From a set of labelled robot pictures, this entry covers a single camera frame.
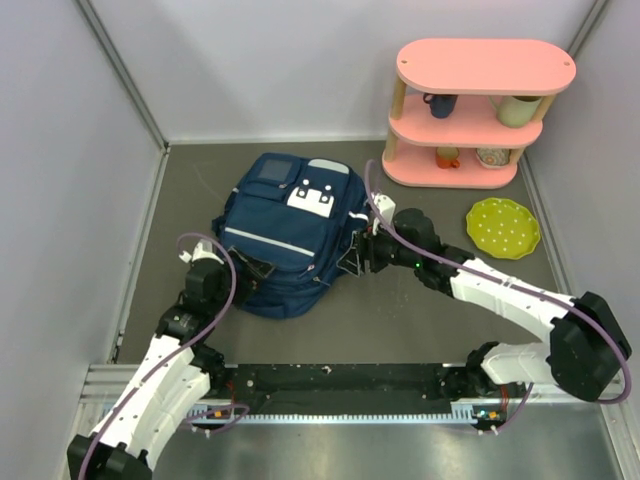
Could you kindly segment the navy blue student backpack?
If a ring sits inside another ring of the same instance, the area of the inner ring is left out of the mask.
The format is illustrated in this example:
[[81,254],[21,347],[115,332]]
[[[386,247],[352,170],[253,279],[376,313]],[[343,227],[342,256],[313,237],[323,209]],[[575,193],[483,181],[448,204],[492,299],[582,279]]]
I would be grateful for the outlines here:
[[367,228],[362,178],[330,159],[264,153],[239,180],[212,231],[232,246],[270,262],[264,280],[241,274],[236,305],[253,315],[295,318],[308,312],[343,271],[337,261],[353,232]]

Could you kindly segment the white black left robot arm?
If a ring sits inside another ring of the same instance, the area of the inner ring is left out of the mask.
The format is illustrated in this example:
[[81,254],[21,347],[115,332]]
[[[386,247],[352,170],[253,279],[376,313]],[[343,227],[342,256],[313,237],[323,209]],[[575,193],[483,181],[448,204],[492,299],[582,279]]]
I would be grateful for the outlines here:
[[143,361],[109,413],[67,449],[74,479],[149,479],[168,440],[192,421],[203,397],[223,404],[207,415],[244,416],[230,368],[206,340],[232,305],[245,303],[272,273],[271,263],[236,248],[201,240],[182,260],[189,265],[177,301],[161,317]]

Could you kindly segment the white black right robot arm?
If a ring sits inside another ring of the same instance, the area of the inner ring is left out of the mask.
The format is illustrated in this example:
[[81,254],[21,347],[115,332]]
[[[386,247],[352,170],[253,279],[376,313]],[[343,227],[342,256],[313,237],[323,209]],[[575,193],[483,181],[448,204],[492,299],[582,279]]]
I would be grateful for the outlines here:
[[474,254],[444,243],[419,209],[397,213],[391,223],[375,214],[348,213],[354,225],[348,269],[377,272],[388,265],[413,270],[427,288],[489,310],[528,331],[535,342],[488,342],[467,359],[467,384],[487,396],[501,385],[553,384],[586,402],[604,404],[616,375],[624,378],[615,402],[631,391],[632,349],[607,301],[537,288],[502,273]]

